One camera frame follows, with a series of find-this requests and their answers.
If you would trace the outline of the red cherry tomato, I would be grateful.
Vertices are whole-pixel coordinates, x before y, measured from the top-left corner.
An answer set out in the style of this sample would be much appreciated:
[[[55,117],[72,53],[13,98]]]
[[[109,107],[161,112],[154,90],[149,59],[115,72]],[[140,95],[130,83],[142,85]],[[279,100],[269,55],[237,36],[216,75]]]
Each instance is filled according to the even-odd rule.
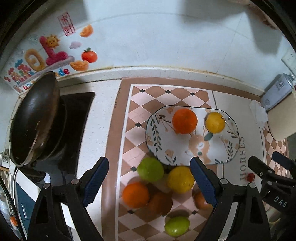
[[[255,174],[254,173],[248,173],[246,176],[246,180],[248,182],[253,182],[255,180]]]

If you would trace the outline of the brown green fruit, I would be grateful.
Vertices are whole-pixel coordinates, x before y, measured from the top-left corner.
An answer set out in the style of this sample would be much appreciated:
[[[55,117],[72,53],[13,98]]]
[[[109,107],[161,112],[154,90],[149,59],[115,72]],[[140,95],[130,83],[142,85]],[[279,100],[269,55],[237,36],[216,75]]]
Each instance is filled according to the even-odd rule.
[[[203,193],[199,189],[193,191],[193,201],[197,209],[210,210],[213,208],[213,206],[206,201]]]

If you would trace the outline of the yellow orange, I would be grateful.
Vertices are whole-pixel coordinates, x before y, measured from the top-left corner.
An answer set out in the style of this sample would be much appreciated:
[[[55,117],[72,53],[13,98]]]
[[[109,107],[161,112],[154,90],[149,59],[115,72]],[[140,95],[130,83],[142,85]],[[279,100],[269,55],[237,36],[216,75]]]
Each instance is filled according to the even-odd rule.
[[[216,134],[224,130],[226,123],[222,114],[218,112],[212,112],[207,115],[205,125],[210,133]]]
[[[166,183],[173,192],[184,194],[192,189],[195,179],[189,167],[177,166],[168,174]]]

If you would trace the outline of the orange tangerine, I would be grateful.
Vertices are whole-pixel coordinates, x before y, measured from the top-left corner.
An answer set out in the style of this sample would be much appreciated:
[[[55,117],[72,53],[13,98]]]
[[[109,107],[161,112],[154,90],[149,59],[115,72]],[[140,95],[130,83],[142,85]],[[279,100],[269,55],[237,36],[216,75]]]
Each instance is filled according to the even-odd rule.
[[[122,199],[130,208],[141,208],[149,202],[149,190],[142,182],[131,183],[124,188]]]
[[[198,118],[192,110],[182,108],[175,112],[172,123],[176,133],[190,134],[197,127]]]

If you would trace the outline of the green apple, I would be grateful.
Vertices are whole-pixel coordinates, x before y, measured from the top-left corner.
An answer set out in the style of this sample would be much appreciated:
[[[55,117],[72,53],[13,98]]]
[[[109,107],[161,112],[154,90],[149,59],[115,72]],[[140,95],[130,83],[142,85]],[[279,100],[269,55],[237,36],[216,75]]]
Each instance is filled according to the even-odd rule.
[[[190,221],[184,216],[176,216],[171,218],[165,224],[165,231],[172,237],[179,237],[185,234],[190,227]]]
[[[138,175],[147,182],[156,182],[164,175],[162,163],[156,158],[146,157],[142,159],[137,167]]]

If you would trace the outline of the dark brown fruit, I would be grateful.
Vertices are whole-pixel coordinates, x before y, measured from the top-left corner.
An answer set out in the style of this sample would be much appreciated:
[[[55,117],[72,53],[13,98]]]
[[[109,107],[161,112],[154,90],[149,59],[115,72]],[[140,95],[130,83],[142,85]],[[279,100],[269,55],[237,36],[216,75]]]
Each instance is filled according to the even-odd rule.
[[[170,212],[173,206],[173,200],[170,194],[166,194],[163,192],[155,193],[149,203],[147,204],[147,208],[154,214],[157,215],[166,215]]]

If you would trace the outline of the cream utensil holder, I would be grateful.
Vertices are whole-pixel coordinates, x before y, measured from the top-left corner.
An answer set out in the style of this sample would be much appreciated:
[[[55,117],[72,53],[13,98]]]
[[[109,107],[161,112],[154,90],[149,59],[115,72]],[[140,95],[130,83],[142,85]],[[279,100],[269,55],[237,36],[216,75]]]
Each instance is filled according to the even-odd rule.
[[[267,113],[268,127],[276,141],[284,140],[295,133],[295,109],[295,93],[292,92]]]

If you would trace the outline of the deer pattern oval plate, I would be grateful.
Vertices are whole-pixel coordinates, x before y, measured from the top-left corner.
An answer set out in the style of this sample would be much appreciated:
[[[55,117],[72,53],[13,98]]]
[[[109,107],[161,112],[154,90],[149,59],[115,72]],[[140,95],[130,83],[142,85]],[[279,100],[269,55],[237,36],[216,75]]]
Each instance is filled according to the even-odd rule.
[[[145,134],[150,152],[160,162],[170,166],[189,166],[193,157],[199,157],[205,165],[232,161],[240,144],[235,121],[219,109],[188,107],[196,114],[198,124],[192,133],[180,134],[175,132],[172,118],[182,108],[178,105],[164,106],[149,117]],[[220,133],[212,134],[205,126],[206,117],[212,112],[224,117],[226,125]]]

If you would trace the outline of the grey gas canister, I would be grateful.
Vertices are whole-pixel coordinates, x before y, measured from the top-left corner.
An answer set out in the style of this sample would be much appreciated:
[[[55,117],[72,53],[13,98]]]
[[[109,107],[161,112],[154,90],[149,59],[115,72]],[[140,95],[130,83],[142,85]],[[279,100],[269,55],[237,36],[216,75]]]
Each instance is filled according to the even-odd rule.
[[[281,74],[261,97],[261,106],[269,111],[295,91],[295,77],[292,74]]]

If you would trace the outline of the black frying pan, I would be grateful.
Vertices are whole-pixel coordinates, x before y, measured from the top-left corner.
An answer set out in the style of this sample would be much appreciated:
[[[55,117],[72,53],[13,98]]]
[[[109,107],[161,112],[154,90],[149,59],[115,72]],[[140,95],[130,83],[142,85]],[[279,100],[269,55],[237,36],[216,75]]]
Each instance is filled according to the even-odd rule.
[[[10,129],[10,156],[17,167],[35,161],[48,141],[60,89],[53,71],[40,76],[19,105]]]

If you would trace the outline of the black gas stove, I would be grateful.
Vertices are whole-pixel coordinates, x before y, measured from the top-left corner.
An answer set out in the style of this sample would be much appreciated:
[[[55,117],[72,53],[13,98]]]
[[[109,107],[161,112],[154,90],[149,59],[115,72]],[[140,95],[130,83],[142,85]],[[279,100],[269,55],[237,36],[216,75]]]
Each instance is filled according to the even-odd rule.
[[[83,133],[94,92],[62,95],[48,142],[36,161],[20,171],[37,185],[68,184],[76,177]]]

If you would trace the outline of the small orange on shelf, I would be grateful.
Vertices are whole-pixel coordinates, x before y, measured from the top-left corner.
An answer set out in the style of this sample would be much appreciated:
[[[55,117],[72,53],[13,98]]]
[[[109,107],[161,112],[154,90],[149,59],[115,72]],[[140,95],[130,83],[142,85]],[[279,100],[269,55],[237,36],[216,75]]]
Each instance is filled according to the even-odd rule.
[[[15,219],[14,216],[11,216],[11,217],[10,217],[10,222],[11,222],[11,224],[12,224],[13,226],[15,226],[15,227],[18,226],[18,223],[17,223],[17,221],[16,221],[16,219]]]

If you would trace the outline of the white mug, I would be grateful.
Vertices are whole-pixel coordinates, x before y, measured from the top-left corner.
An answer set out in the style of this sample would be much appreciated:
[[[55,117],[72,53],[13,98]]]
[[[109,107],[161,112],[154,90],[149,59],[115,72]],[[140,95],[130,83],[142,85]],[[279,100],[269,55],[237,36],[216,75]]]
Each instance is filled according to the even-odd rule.
[[[2,151],[0,154],[0,165],[4,168],[10,167],[10,157],[6,150]]]

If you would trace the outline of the white wall sockets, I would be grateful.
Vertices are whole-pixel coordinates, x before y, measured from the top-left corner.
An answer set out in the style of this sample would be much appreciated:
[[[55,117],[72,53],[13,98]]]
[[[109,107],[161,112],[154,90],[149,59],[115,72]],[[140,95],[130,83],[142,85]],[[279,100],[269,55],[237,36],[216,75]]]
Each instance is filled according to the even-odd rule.
[[[296,75],[296,53],[293,48],[288,48],[287,52],[281,58],[287,68]]]

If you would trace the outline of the colourful wall sticker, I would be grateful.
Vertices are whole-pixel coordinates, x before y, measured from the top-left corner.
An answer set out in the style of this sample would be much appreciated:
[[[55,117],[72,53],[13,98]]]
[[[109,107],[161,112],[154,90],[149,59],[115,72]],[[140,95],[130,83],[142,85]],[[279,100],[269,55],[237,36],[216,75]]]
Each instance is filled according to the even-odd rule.
[[[81,8],[37,20],[1,68],[1,78],[22,94],[46,72],[60,79],[93,69],[98,60],[94,32]]]

